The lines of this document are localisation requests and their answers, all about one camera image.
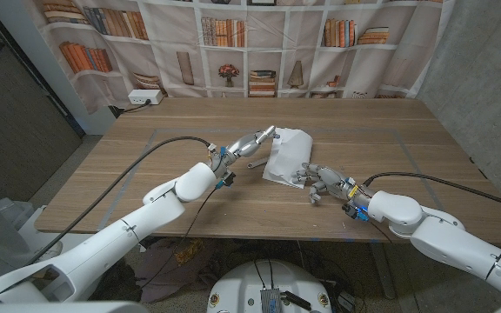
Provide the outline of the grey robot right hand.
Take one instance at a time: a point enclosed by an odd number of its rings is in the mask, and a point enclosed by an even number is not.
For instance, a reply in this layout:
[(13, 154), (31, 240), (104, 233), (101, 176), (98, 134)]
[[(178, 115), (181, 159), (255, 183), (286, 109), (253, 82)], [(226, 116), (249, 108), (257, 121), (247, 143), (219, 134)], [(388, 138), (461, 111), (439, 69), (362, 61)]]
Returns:
[(351, 207), (366, 212), (373, 196), (365, 186), (357, 184), (353, 178), (330, 167), (314, 163), (302, 163), (302, 168), (293, 172), (291, 178), (293, 183), (312, 182), (309, 191), (312, 204), (317, 204), (321, 196), (327, 193), (346, 201)]

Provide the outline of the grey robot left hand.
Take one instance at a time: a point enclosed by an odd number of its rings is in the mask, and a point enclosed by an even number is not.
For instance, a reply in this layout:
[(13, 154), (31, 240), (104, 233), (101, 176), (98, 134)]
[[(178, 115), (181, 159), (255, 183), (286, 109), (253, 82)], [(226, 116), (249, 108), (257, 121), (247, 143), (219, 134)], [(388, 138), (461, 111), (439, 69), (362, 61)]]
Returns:
[(226, 147), (222, 147), (218, 153), (214, 153), (210, 167), (216, 178), (225, 176), (229, 171), (229, 166), (240, 157), (251, 157), (259, 150), (263, 142), (269, 138), (276, 138), (276, 130), (275, 126), (270, 126), (266, 130), (245, 135)]

